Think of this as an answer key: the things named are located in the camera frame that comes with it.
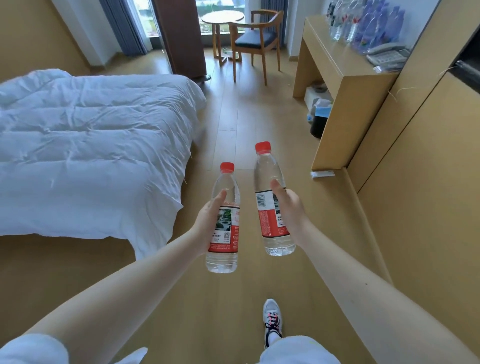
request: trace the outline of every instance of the telephone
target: telephone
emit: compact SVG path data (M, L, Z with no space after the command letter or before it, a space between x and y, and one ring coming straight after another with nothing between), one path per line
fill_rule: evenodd
M390 69L395 65L401 69L410 55L410 51L401 43L385 43L367 51L367 59L374 66Z

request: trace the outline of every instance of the wooden chair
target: wooden chair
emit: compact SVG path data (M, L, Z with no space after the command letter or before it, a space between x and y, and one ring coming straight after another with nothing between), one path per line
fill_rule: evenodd
M276 46L276 57L278 61L278 70L280 71L280 23L283 20L283 11L276 12L275 10L252 10L252 23L229 23L230 39L232 43L232 55L233 55L233 82L237 81L236 75L236 63L241 61L242 53L250 53L252 55L262 55L262 64L264 67L264 80L265 86L267 86L267 70L265 64L265 52L271 50ZM253 23L253 16L255 14L271 15L272 18L267 23ZM275 32L264 30L264 28L275 27ZM238 28L250 28L250 32L245 32L239 36ZM236 53L239 53L239 59L235 59Z

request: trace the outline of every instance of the person's left arm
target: person's left arm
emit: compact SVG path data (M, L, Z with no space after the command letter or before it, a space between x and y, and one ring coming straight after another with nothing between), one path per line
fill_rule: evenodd
M70 363L109 363L157 307L194 259L208 250L222 191L199 212L193 227L160 249L71 298L26 334L50 335L65 345Z

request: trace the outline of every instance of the bottle cap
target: bottle cap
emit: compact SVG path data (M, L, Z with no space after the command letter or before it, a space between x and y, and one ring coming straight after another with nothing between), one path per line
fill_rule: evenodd
M222 173L232 173L235 170L235 165L231 162L223 162L220 164Z
M272 147L270 142L259 142L255 144L255 150L257 154L265 154L270 153L272 151Z

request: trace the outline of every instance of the person's right arm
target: person's right arm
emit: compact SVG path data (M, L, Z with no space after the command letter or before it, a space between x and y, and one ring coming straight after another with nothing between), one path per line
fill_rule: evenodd
M378 364L480 363L453 333L322 234L300 198L271 182L283 221Z

